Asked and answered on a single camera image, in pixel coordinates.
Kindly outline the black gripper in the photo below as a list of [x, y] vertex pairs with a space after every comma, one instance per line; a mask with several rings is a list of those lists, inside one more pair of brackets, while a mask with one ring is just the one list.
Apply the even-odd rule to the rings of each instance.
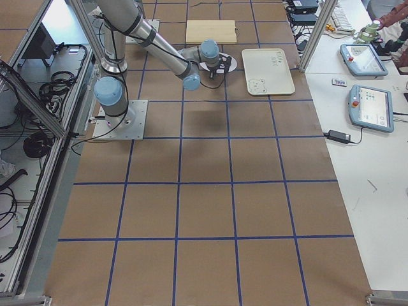
[[219, 55], [218, 62], [215, 66], [207, 65], [208, 71], [210, 72], [209, 77], [210, 79], [214, 79], [218, 71], [221, 71], [221, 74], [227, 74], [230, 71], [232, 64], [232, 57], [229, 55]]

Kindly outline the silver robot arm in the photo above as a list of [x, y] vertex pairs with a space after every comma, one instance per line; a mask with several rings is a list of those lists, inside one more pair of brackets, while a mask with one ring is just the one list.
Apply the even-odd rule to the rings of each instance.
[[218, 44], [207, 39], [197, 47], [176, 50], [145, 19], [134, 1], [98, 1], [103, 20], [104, 56], [101, 59], [101, 78], [95, 83], [94, 95], [101, 105], [109, 130], [127, 126], [135, 118], [131, 113], [125, 60], [126, 38], [159, 59], [176, 77], [181, 79], [187, 91], [202, 86], [198, 66], [205, 63], [213, 78], [221, 69], [227, 75], [232, 58], [221, 55]]

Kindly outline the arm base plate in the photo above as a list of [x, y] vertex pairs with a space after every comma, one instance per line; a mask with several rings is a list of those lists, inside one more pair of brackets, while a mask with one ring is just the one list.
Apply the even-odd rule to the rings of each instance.
[[[147, 19], [146, 20], [156, 31], [159, 31], [160, 20], [159, 19]], [[126, 44], [137, 44], [136, 39], [127, 36]]]
[[146, 99], [131, 99], [127, 114], [116, 118], [105, 115], [101, 106], [98, 115], [103, 118], [96, 120], [94, 139], [98, 142], [143, 140], [148, 103]]

